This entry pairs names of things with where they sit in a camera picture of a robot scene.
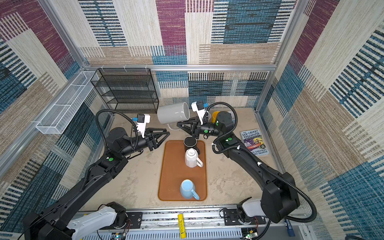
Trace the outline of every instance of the black mug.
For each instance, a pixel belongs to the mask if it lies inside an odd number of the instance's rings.
[[[184,139],[184,149],[187,151],[188,149],[193,148],[197,151],[197,154],[200,154],[200,150],[197,148],[197,139],[192,136],[188,136]]]

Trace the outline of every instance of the black wire mesh shelf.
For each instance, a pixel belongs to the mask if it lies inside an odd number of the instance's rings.
[[[145,68],[99,68],[91,81],[105,103],[123,113],[157,113],[157,96],[151,71]]]

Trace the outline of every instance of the robotic arm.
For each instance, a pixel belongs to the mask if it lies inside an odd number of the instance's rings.
[[[96,114],[96,123],[98,123],[98,115],[103,111],[118,113],[128,119],[117,111],[104,109]],[[135,120],[138,121],[138,126],[149,122],[149,119],[145,119],[141,114]],[[51,206],[38,214],[30,213],[24,217],[25,239],[78,240],[102,227],[111,225],[121,228],[126,224],[126,209],[114,202],[76,222],[71,222],[71,219],[102,186],[123,170],[128,159],[133,158],[126,158],[126,156],[134,152],[141,154],[145,148],[152,151],[169,136],[166,129],[145,128],[145,126],[140,128],[139,135],[136,124],[131,119],[129,121],[134,126],[136,137],[129,137],[122,127],[112,129],[107,138],[103,135],[105,152],[97,162],[87,168],[85,177]]]
[[[193,104],[200,111],[204,108],[202,102]],[[217,104],[224,104],[231,108],[235,114],[235,123],[231,120],[230,113],[221,111],[218,113],[214,123],[207,123],[208,117],[205,114],[203,118],[205,123],[203,124],[201,124],[200,117],[197,116],[187,121],[178,122],[177,126],[196,139],[199,138],[200,134],[204,135],[204,137],[218,136],[212,144],[212,150],[217,154],[223,153],[252,176],[263,191],[261,208],[272,222],[278,223],[284,218],[297,222],[310,222],[314,220],[317,214],[316,207],[310,198],[295,186],[295,180],[292,175],[287,172],[284,174],[280,173],[253,155],[233,133],[237,125],[236,111],[229,104],[221,102],[214,103],[210,107]],[[298,193],[308,201],[312,208],[312,215],[308,218],[288,216],[288,214],[300,206]],[[241,208],[238,209],[238,216],[243,221],[250,222],[251,218]]]

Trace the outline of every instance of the table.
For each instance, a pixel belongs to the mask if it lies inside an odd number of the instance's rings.
[[[236,108],[238,114],[238,125],[234,131],[240,137],[240,131],[259,128],[252,108]],[[161,124],[156,114],[150,114],[151,122],[147,127],[167,128]],[[116,115],[112,128],[124,127],[128,134],[131,132],[131,124],[122,116]],[[167,140],[184,139],[188,134],[182,130],[170,131]],[[117,202],[127,209],[148,209],[156,207],[183,207],[195,205],[219,205],[236,204],[247,197],[261,198],[262,191],[251,176],[237,163],[224,156],[212,152],[212,141],[215,137],[210,136],[199,140],[205,142],[207,158],[207,185],[208,196],[204,201],[161,201],[158,196],[162,158],[165,144],[150,152],[148,149],[140,156],[129,160],[123,171],[110,183],[102,187],[81,209],[81,211],[96,210],[100,204]],[[277,169],[271,154],[261,156],[260,159],[270,167]]]

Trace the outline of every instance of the blue mug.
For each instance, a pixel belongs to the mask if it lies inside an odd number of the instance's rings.
[[[200,197],[195,192],[195,185],[189,179],[186,179],[181,183],[180,192],[181,192],[181,195],[183,196],[183,198],[185,198],[185,199],[191,199],[193,197],[196,200],[200,199]]]

